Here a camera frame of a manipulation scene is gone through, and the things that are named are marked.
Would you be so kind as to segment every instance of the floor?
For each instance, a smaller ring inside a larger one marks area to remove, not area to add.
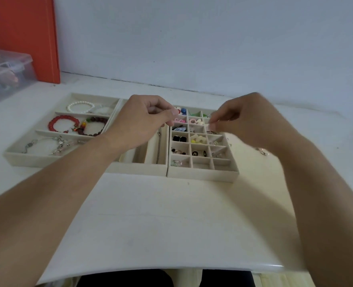
[[[165,269],[175,287],[198,287],[202,269]],[[255,287],[315,287],[308,272],[255,273]]]

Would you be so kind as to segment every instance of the orange folder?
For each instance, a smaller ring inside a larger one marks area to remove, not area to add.
[[[0,49],[30,54],[39,81],[60,83],[54,0],[0,0]]]

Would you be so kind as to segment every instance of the person's left hand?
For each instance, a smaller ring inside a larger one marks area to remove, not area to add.
[[[164,124],[174,125],[179,111],[160,96],[133,95],[122,107],[104,136],[122,152],[151,139]]]

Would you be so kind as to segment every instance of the beige jewelry tray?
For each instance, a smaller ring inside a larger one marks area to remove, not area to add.
[[[103,105],[105,107],[101,107],[93,113],[80,114],[81,111],[89,109],[90,106],[78,104],[71,108],[74,112],[68,112],[66,106],[77,101],[87,101],[93,103],[95,106]],[[11,144],[11,146],[9,146],[4,152],[4,157],[12,166],[45,167],[79,146],[77,144],[70,147],[67,151],[62,152],[61,156],[49,155],[57,147],[57,142],[49,139],[50,137],[60,136],[62,139],[82,142],[87,142],[94,138],[91,136],[79,135],[77,132],[71,130],[69,130],[68,134],[62,133],[62,131],[68,130],[71,126],[73,126],[73,122],[70,120],[59,120],[55,124],[55,129],[60,132],[49,131],[48,123],[50,120],[58,115],[70,115],[77,118],[79,122],[82,123],[88,117],[102,117],[108,119],[102,130],[103,133],[112,125],[112,122],[126,101],[126,99],[119,99],[115,97],[70,93],[68,96],[59,101],[58,104],[54,106],[54,108],[40,121],[38,121],[27,133]],[[203,114],[209,115],[213,112],[213,110],[190,107],[184,108],[188,110],[188,114],[195,114],[199,112],[201,115],[200,118],[186,115],[179,116],[180,119],[187,119],[187,123],[176,123],[176,125],[186,125],[186,132],[172,131],[169,126],[165,125],[161,128],[161,135],[155,133],[155,135],[147,143],[123,153],[107,168],[106,172],[225,182],[233,182],[236,180],[239,175],[239,171],[232,156],[226,136],[224,134],[207,134],[207,122],[209,119],[203,118]],[[205,124],[204,126],[188,124],[189,119],[202,119]],[[102,126],[102,123],[89,123],[86,126],[85,134],[97,133],[101,130]],[[189,131],[196,131],[198,135],[202,135],[207,138],[207,143],[214,143],[216,141],[218,145],[193,144],[191,143],[190,137],[194,133]],[[185,136],[187,138],[187,142],[172,141],[172,137],[175,135]],[[29,148],[27,154],[22,153],[25,150],[26,145],[34,139],[43,140],[38,141],[37,144]],[[173,148],[184,150],[186,155],[174,154],[171,151]],[[199,154],[201,154],[203,150],[206,151],[207,157],[192,156],[193,151],[198,151]],[[221,158],[213,158],[212,155],[215,156],[218,153],[222,153]],[[171,162],[173,160],[182,161],[182,166],[171,166]]]

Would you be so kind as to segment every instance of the wall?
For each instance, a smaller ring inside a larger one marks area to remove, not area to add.
[[[353,121],[353,0],[55,0],[61,70],[336,110]]]

